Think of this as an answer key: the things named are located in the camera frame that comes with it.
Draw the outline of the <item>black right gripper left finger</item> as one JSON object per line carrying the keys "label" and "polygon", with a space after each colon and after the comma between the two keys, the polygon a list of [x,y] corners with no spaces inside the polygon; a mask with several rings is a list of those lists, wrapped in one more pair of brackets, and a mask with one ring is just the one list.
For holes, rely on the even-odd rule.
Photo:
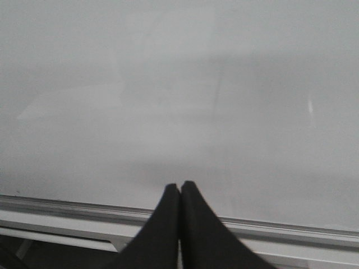
{"label": "black right gripper left finger", "polygon": [[177,268],[179,195],[175,184],[166,185],[145,225],[105,268]]}

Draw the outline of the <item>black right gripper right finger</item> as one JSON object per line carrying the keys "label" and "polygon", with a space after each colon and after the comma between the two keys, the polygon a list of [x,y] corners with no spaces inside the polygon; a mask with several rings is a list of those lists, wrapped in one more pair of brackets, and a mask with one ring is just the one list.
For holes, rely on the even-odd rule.
{"label": "black right gripper right finger", "polygon": [[181,252],[184,268],[274,268],[223,225],[192,181],[181,187]]}

